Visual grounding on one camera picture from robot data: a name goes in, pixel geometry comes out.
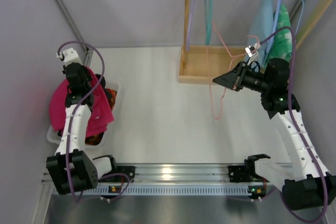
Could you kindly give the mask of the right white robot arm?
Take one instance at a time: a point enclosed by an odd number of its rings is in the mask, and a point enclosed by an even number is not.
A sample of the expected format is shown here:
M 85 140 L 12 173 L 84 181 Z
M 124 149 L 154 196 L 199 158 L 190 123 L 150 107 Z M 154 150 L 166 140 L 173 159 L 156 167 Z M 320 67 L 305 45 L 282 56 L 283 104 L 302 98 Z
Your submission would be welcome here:
M 233 70 L 213 79 L 215 84 L 233 91 L 247 88 L 260 93 L 261 105 L 279 132 L 291 161 L 292 171 L 273 163 L 267 154 L 244 160 L 248 181 L 265 179 L 282 192 L 290 210 L 330 205 L 335 199 L 335 176 L 318 157 L 303 124 L 296 97 L 289 92 L 289 63 L 271 59 L 265 72 L 256 71 L 241 61 Z

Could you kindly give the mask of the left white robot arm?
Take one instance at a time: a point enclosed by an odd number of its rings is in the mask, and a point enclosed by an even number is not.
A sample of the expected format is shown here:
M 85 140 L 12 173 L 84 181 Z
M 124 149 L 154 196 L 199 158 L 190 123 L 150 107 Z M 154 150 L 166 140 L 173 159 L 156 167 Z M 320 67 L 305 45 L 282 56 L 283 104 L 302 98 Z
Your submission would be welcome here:
M 62 133 L 60 144 L 46 167 L 58 194 L 74 194 L 96 188 L 98 181 L 116 171 L 112 155 L 90 159 L 85 153 L 86 140 L 97 140 L 114 120 L 112 109 L 116 91 L 106 88 L 104 77 L 80 63 L 64 67 L 66 80 L 56 92 L 59 103 L 52 115 L 59 114 Z

